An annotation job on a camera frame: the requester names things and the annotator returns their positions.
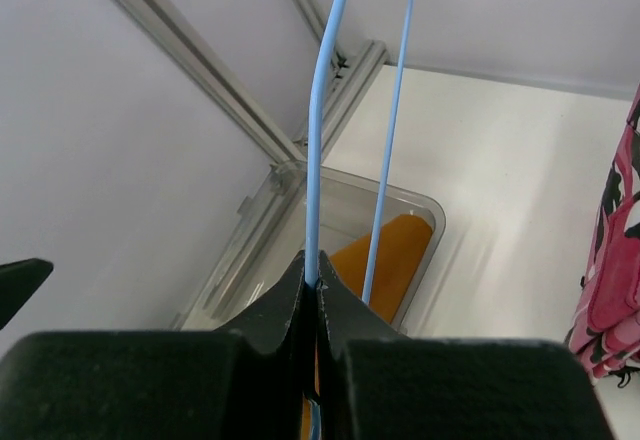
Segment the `clear plastic bin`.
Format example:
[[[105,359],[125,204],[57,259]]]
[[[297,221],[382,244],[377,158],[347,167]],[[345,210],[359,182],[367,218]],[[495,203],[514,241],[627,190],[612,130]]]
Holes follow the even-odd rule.
[[[330,168],[321,170],[319,245],[334,254],[371,231],[377,182]],[[243,202],[241,219],[192,306],[174,323],[177,330],[212,330],[244,310],[283,275],[305,244],[306,165],[276,166],[258,193]],[[405,318],[443,236],[446,216],[434,199],[390,186],[384,222],[403,214],[424,220],[432,237],[390,324],[407,331]]]

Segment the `brown trousers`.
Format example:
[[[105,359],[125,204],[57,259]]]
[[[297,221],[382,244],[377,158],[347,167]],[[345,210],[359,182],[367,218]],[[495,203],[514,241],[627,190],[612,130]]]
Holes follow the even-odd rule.
[[[323,439],[352,439],[353,427],[362,423],[350,405],[355,382],[347,373],[344,352],[355,341],[371,341],[378,352],[383,342],[405,337],[391,321],[419,270],[432,234],[432,227],[424,219],[409,214],[382,227],[368,303],[361,295],[371,236],[365,235],[333,255],[320,254],[314,291],[320,412],[313,418],[320,421]]]

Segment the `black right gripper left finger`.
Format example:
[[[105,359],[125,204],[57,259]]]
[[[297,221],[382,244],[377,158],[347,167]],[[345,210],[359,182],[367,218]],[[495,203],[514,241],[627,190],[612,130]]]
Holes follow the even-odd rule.
[[[58,331],[1,361],[5,439],[295,439],[304,258],[226,324],[200,331]]]

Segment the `left aluminium frame post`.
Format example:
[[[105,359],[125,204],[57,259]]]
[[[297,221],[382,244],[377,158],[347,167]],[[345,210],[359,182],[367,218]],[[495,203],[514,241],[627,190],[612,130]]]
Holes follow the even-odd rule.
[[[282,164],[305,159],[304,144],[287,137],[171,0],[115,2],[272,161]],[[324,107],[323,155],[329,153],[388,59],[389,53],[382,41],[366,41],[351,58],[341,47],[334,48],[331,57],[334,81]]]

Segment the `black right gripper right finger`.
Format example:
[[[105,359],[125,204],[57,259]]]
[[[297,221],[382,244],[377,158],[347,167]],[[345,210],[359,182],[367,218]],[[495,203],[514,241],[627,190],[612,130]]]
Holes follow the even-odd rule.
[[[326,439],[609,439],[582,367],[539,339],[413,339],[354,295],[329,258],[316,285]]]

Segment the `pink patterned trousers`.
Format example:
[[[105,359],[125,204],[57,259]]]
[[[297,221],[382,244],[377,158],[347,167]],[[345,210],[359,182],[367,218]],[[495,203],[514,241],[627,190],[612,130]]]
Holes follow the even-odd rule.
[[[639,99],[610,165],[565,344],[590,380],[639,371]]]

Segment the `blue hanger with brown trousers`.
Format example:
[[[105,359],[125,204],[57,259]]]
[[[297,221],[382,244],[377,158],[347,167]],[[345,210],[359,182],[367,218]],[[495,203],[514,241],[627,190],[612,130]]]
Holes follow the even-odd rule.
[[[305,290],[310,294],[315,293],[316,284],[319,280],[320,167],[324,94],[327,85],[328,68],[346,3],[347,0],[333,0],[332,2],[327,24],[321,38],[309,100],[304,281],[306,284]],[[370,302],[374,284],[375,263],[381,235],[382,214],[388,185],[413,7],[414,0],[407,0],[382,170],[365,270],[364,287],[361,295],[361,300],[365,304]]]

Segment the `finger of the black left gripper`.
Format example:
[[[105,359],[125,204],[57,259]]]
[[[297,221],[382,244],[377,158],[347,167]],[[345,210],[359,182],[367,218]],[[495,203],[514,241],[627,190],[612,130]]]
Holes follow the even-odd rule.
[[[3,329],[53,272],[52,262],[30,258],[0,267],[0,328]]]

